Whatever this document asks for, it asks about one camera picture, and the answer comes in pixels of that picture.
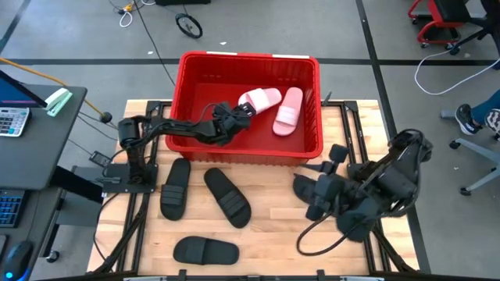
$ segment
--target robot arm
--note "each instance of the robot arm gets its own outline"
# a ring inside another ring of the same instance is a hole
[[[134,116],[118,123],[120,146],[127,152],[130,166],[129,183],[146,183],[149,179],[148,166],[144,160],[144,147],[160,135],[193,137],[203,144],[229,144],[241,130],[250,127],[254,108],[243,104],[230,109],[224,102],[215,105],[213,119],[209,121],[180,121],[162,116]]]

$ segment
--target red crate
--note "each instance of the red crate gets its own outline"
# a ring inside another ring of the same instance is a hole
[[[167,136],[166,145],[192,161],[299,165],[323,151],[320,104],[320,65],[307,56],[187,52],[180,59],[170,118],[196,121],[208,103],[228,101],[255,88],[275,87],[285,95],[289,87],[304,92],[297,129],[287,137],[273,133],[278,106],[252,118],[229,144],[219,147],[187,137]],[[210,119],[207,110],[204,119]]]

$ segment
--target black slipper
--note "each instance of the black slipper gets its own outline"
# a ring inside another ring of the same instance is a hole
[[[294,193],[302,202],[309,204],[314,197],[315,180],[311,180],[307,176],[295,174],[293,188]]]
[[[190,172],[191,163],[187,159],[175,159],[166,183],[162,185],[162,197],[159,199],[160,210],[169,220],[179,220],[184,214]]]
[[[238,246],[204,237],[183,238],[173,249],[176,261],[195,265],[233,265],[239,256]]]
[[[252,216],[250,204],[226,175],[218,168],[211,168],[205,173],[205,183],[229,222],[236,228],[246,226]]]

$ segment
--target person's foot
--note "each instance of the person's foot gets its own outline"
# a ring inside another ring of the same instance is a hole
[[[460,129],[464,134],[470,136],[483,129],[483,127],[474,124],[470,113],[471,110],[470,105],[460,105],[455,111],[455,119],[459,123]]]
[[[493,108],[484,118],[484,123],[495,133],[500,133],[500,109]]]

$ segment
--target wooden table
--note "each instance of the wooden table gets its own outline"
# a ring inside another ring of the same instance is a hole
[[[384,123],[377,101],[357,101],[362,129],[369,158],[378,160],[387,151]],[[129,100],[125,116],[143,115],[147,100]],[[338,107],[323,108],[323,154],[309,163],[328,159],[332,144],[345,145],[341,113]],[[351,131],[354,121],[349,114]],[[359,147],[354,139],[356,158],[360,161]],[[164,184],[174,159],[180,155],[170,151],[161,137],[157,162],[159,164],[158,186],[149,203],[144,244],[139,266],[140,275],[176,276],[180,269],[187,269],[194,276],[246,276],[246,275],[289,275],[312,276],[317,269],[324,269],[327,275],[362,275],[368,273],[363,245],[346,240],[339,247],[319,257],[304,257],[295,250],[295,241],[301,231],[311,222],[305,218],[306,205],[293,193],[293,173],[318,177],[318,173],[295,167],[268,165],[220,164],[206,162],[191,163],[191,177],[187,193],[187,207],[184,217],[177,222],[165,219],[159,210],[159,186]],[[125,162],[123,153],[116,158]],[[218,167],[232,180],[246,196],[252,206],[252,219],[244,229],[234,228],[224,217],[203,180],[208,168]],[[346,165],[339,168],[345,175]],[[96,240],[107,255],[121,238],[129,194],[120,194],[110,202],[99,220]],[[141,199],[138,198],[136,210]],[[383,219],[384,232],[398,253],[413,268],[418,268],[412,237],[406,217]],[[183,237],[197,235],[225,240],[240,248],[240,259],[235,265],[188,265],[176,262],[173,247]],[[316,227],[302,241],[305,251],[318,251],[341,237],[334,219],[328,219]],[[126,269],[130,268],[134,238],[127,251]],[[377,269],[381,270],[378,247],[373,245]],[[102,263],[95,248],[92,250],[88,270]]]

